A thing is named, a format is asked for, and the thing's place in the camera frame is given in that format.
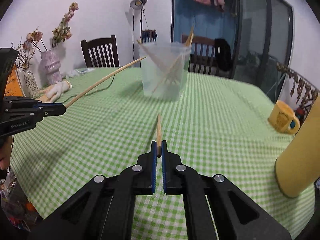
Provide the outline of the person left hand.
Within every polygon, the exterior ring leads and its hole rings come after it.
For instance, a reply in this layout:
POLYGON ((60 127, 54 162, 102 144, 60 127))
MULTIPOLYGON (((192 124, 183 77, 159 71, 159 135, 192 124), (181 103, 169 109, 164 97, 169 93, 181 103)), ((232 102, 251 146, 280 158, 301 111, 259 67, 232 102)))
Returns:
POLYGON ((10 165, 11 152, 12 152, 13 137, 9 136, 4 141, 3 146, 0 149, 0 167, 1 170, 6 170, 10 165))

